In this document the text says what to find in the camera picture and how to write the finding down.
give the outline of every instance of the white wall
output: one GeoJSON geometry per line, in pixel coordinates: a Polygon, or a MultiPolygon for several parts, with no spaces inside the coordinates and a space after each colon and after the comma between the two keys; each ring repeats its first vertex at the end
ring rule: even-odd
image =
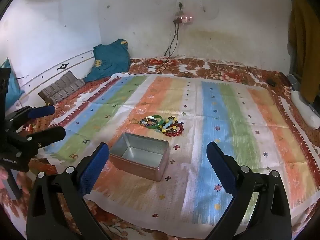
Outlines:
{"type": "Polygon", "coordinates": [[[22,86],[100,43],[98,0],[13,0],[0,21],[0,62],[8,56],[22,86]]]}
{"type": "MultiPolygon", "coordinates": [[[[175,55],[288,73],[290,0],[182,2],[195,21],[180,28],[175,55]]],[[[176,11],[176,0],[14,0],[0,22],[0,61],[8,56],[17,76],[31,79],[118,38],[129,42],[131,57],[162,56],[176,11]]]]}

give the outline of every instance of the blue fabric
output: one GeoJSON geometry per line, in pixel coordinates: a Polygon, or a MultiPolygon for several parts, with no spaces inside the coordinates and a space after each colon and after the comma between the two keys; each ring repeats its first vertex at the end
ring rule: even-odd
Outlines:
{"type": "Polygon", "coordinates": [[[93,48],[96,65],[83,79],[86,83],[104,77],[110,77],[115,73],[127,72],[130,66],[128,43],[118,39],[109,45],[98,45],[93,48]]]}
{"type": "MultiPolygon", "coordinates": [[[[1,65],[1,67],[11,68],[9,59],[1,65]]],[[[5,96],[5,110],[7,111],[14,103],[21,97],[24,93],[19,87],[19,83],[16,80],[16,75],[11,69],[10,79],[9,79],[9,87],[8,93],[5,96]]]]}

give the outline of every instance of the rectangular tin container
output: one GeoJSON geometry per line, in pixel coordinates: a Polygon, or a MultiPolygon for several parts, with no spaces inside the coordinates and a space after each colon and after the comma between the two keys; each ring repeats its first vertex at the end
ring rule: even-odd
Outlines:
{"type": "Polygon", "coordinates": [[[111,148],[109,160],[120,170],[161,181],[169,160],[169,142],[124,132],[111,148]]]}

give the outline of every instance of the striped pillow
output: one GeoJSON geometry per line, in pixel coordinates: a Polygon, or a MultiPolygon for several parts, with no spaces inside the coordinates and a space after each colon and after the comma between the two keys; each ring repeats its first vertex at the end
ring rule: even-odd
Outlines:
{"type": "Polygon", "coordinates": [[[70,86],[72,83],[78,79],[69,70],[61,78],[59,78],[55,83],[41,90],[38,95],[45,101],[46,104],[49,102],[49,98],[58,93],[59,91],[70,86]]]}
{"type": "Polygon", "coordinates": [[[58,93],[50,97],[48,103],[50,105],[55,105],[56,103],[70,96],[72,93],[78,91],[81,87],[84,86],[84,84],[85,82],[83,79],[79,79],[76,82],[73,82],[70,86],[66,87],[65,89],[59,91],[58,93]]]}

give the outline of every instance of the brown floral fabric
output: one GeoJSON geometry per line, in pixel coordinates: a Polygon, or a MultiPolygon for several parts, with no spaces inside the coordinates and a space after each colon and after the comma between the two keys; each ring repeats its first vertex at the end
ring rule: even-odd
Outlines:
{"type": "MultiPolygon", "coordinates": [[[[301,128],[304,130],[304,132],[307,134],[310,141],[314,145],[318,147],[320,146],[319,131],[310,129],[303,121],[296,107],[290,100],[290,83],[281,72],[261,70],[255,67],[245,66],[238,62],[221,62],[217,60],[204,60],[197,58],[173,58],[170,60],[167,60],[166,58],[150,58],[132,59],[128,73],[130,75],[139,73],[167,74],[180,77],[215,79],[221,81],[237,82],[250,86],[265,87],[266,89],[272,91],[275,95],[281,96],[286,99],[286,101],[291,106],[293,116],[295,117],[301,128]]],[[[80,90],[56,104],[55,114],[29,122],[24,126],[21,133],[26,135],[28,133],[46,129],[55,118],[62,116],[69,110],[73,109],[76,106],[75,103],[80,98],[82,93],[88,93],[96,90],[99,85],[107,80],[108,78],[104,78],[99,81],[87,83],[80,90]]],[[[50,165],[46,159],[32,159],[29,163],[29,167],[30,171],[35,175],[40,171],[44,171],[48,175],[57,173],[55,167],[50,165]]],[[[5,178],[5,173],[1,169],[0,177],[5,178]]],[[[6,189],[3,188],[0,184],[0,203],[2,204],[12,221],[15,218],[21,218],[25,223],[28,210],[29,192],[31,191],[33,182],[25,173],[19,173],[18,183],[22,186],[23,197],[19,200],[11,200],[7,194],[6,189]]],[[[70,228],[76,232],[79,232],[74,220],[72,219],[63,196],[59,195],[59,198],[70,228]]],[[[182,240],[182,238],[168,236],[163,232],[140,228],[138,226],[132,225],[131,223],[124,221],[109,212],[105,212],[94,202],[86,202],[97,221],[114,240],[182,240]]],[[[319,204],[314,204],[305,210],[303,214],[305,216],[305,220],[302,222],[300,221],[296,225],[293,225],[293,234],[296,234],[301,229],[301,227],[303,227],[308,222],[318,206],[319,204]]],[[[26,236],[25,225],[21,226],[19,230],[24,236],[26,236]]]]}

